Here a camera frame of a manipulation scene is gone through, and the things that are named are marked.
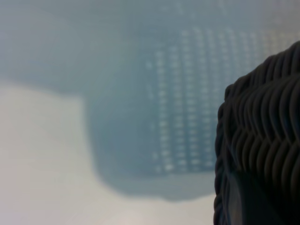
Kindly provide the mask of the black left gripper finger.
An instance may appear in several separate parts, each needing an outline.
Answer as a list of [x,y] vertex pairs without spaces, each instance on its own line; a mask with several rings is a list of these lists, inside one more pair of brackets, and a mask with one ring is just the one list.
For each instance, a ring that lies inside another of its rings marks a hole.
[[281,225],[282,219],[264,192],[249,175],[233,172],[226,194],[226,216],[229,225]]

